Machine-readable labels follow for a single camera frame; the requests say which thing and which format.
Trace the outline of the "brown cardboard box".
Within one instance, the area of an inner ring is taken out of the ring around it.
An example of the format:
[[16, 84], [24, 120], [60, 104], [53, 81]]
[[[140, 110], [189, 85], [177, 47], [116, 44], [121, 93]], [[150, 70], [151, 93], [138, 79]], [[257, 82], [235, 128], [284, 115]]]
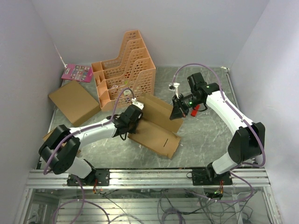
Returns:
[[153, 95], [143, 93], [138, 101], [144, 104], [143, 116], [138, 122], [136, 133], [128, 137], [156, 154], [171, 159], [181, 140], [177, 132], [183, 119], [170, 120], [172, 105]]

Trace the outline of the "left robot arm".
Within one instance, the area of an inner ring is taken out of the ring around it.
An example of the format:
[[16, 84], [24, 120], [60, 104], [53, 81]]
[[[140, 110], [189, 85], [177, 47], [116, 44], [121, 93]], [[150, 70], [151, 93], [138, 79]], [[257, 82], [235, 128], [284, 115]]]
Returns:
[[40, 157], [46, 162], [44, 174], [67, 172], [78, 177], [84, 185], [98, 183], [97, 169], [77, 157], [79, 149], [101, 139], [120, 136], [125, 140], [128, 133], [136, 132], [143, 108], [142, 103], [132, 103], [121, 114], [108, 116], [95, 124], [77, 128], [57, 126], [39, 149]]

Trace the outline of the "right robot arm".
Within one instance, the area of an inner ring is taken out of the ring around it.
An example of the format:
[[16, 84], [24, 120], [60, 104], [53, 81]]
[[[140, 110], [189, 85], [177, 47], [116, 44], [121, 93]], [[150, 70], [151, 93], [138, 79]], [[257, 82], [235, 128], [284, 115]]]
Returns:
[[227, 152], [206, 167], [207, 181], [215, 185], [222, 180], [222, 175], [236, 168], [247, 160], [264, 154], [265, 126], [255, 123], [242, 114], [217, 83], [208, 84], [201, 73], [187, 78], [191, 93], [187, 96], [178, 94], [178, 83], [170, 84], [169, 89], [175, 92], [172, 97], [173, 109], [170, 119], [184, 118], [189, 110], [198, 105], [212, 109], [225, 122], [232, 133], [232, 140]]

